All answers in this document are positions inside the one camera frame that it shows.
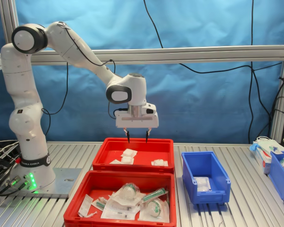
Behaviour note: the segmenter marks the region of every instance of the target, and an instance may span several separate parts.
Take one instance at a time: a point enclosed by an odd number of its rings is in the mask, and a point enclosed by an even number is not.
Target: storage bin
[[[193,204],[229,202],[231,181],[212,151],[183,152],[183,181]],[[194,177],[208,177],[211,191],[198,192]]]
[[[271,165],[269,177],[273,182],[275,189],[279,193],[282,200],[284,200],[284,168],[281,166],[280,161],[284,158],[283,154],[276,155],[271,152]]]
[[[136,184],[142,193],[150,193],[159,188],[166,188],[169,193],[160,197],[170,201],[170,223],[138,221],[139,212],[135,220],[101,219],[102,211],[91,206],[88,214],[97,211],[90,218],[81,218],[78,210],[86,194],[94,200],[99,196],[108,199],[108,195],[119,190],[125,183]],[[173,174],[167,173],[141,173],[141,172],[112,172],[112,171],[89,171],[86,173],[76,194],[71,200],[65,214],[64,223],[66,227],[176,227],[176,196],[175,179]]]
[[[121,161],[121,155],[127,149],[138,151],[133,165],[110,164],[115,159]],[[151,161],[163,159],[169,166],[152,166]],[[94,170],[135,171],[174,173],[174,147],[172,140],[166,139],[130,139],[107,138],[104,140],[94,161]]]

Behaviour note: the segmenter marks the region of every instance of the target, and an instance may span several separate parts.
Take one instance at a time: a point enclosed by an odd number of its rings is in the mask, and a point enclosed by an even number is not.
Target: metal base plate
[[[75,168],[53,168],[56,174],[55,180],[48,186],[40,188],[33,193],[19,192],[19,196],[35,196],[51,198],[68,198],[73,187],[80,177],[82,169]]]

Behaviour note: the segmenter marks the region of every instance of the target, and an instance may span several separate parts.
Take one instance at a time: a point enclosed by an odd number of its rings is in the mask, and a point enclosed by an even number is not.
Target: blue backdrop
[[[142,0],[17,1],[20,24],[44,26],[67,22],[93,49],[160,48]],[[147,0],[164,47],[249,45],[250,0]],[[258,0],[254,9],[254,44],[284,44],[284,0]],[[0,46],[4,45],[0,35]],[[255,62],[261,68],[276,62]],[[223,70],[250,62],[188,64],[198,71]],[[66,87],[66,66],[34,66],[35,82],[43,105],[57,111]],[[263,104],[271,109],[278,88],[281,65],[256,71]],[[248,104],[250,69],[196,74],[178,64],[117,65],[125,76],[138,72],[146,77],[147,101],[157,107],[160,126],[153,138],[175,142],[247,143],[251,114]],[[252,138],[268,122],[253,81]],[[111,105],[111,110],[120,105]],[[0,71],[0,139],[14,138],[9,115],[14,109]],[[44,132],[48,116],[42,117]],[[130,130],[144,137],[145,130]],[[52,116],[48,140],[100,141],[123,137],[107,115],[105,85],[91,72],[70,66],[69,93],[61,112]]]

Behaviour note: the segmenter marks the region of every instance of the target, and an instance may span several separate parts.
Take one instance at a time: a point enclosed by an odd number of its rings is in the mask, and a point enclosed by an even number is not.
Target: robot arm
[[[9,126],[16,134],[21,148],[20,165],[10,172],[10,178],[28,181],[23,191],[31,192],[50,185],[55,180],[40,119],[43,108],[36,89],[31,66],[31,55],[51,47],[68,63],[94,72],[106,84],[109,102],[128,103],[128,109],[117,110],[116,126],[126,128],[151,128],[159,126],[156,106],[146,102],[146,81],[143,76],[130,73],[121,78],[95,56],[88,45],[65,23],[55,22],[44,28],[36,24],[17,27],[12,34],[12,44],[1,49],[2,72],[15,110]]]
[[[12,42],[19,52],[26,54],[50,47],[73,66],[95,73],[106,84],[109,102],[128,103],[127,111],[115,112],[118,128],[125,132],[126,128],[148,128],[149,134],[151,128],[159,126],[156,106],[146,102],[145,78],[138,73],[124,78],[114,74],[64,22],[54,22],[47,28],[34,24],[19,26],[13,32]]]

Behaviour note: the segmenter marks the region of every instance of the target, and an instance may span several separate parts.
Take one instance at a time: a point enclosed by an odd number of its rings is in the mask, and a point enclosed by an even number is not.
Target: ridged metal surface
[[[100,142],[49,142],[53,165],[92,169]],[[230,202],[193,205],[182,181],[181,152],[214,151],[231,179]],[[175,144],[177,226],[179,227],[284,227],[284,202],[268,176],[261,173],[246,145]],[[0,227],[62,227],[69,199],[8,196],[0,198]]]

